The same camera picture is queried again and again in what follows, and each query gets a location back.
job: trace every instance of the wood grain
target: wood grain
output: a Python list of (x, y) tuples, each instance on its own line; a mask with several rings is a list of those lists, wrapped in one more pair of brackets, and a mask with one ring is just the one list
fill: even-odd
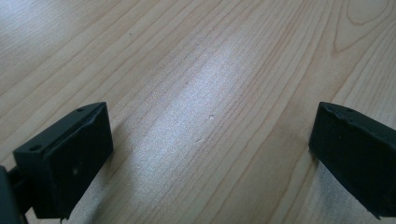
[(307, 141), (320, 101), (396, 128), (395, 5), (2, 1), (1, 164), (106, 101), (115, 153), (64, 223), (379, 223)]

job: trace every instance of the screw hole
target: screw hole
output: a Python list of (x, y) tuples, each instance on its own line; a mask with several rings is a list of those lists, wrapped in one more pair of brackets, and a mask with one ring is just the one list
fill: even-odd
[(33, 147), (30, 147), (29, 148), (29, 151), (37, 151), (37, 150), (39, 150), (41, 148), (41, 145), (35, 145), (35, 146), (33, 146)]

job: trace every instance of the mounting hole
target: mounting hole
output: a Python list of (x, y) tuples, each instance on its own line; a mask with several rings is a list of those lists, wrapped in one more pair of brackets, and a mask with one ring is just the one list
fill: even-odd
[(37, 151), (37, 150), (39, 150), (41, 148), (41, 145), (35, 145), (35, 146), (33, 146), (33, 147), (30, 147), (29, 148), (29, 151)]

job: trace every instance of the table surface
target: table surface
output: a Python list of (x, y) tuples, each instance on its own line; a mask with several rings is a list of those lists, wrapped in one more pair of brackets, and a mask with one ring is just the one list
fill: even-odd
[(105, 101), (115, 152), (64, 223), (379, 222), (307, 142), (320, 101), (396, 128), (395, 5), (1, 1), (1, 164)]

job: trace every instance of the black plastic block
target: black plastic block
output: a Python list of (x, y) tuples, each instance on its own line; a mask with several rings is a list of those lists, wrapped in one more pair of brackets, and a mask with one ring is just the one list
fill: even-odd
[(374, 216), (396, 216), (396, 131), (350, 108), (320, 103), (309, 147)]
[(16, 204), (7, 171), (0, 166), (0, 224), (20, 224), (25, 223), (24, 220)]
[(38, 218), (69, 218), (113, 151), (106, 103), (83, 106), (14, 151)]

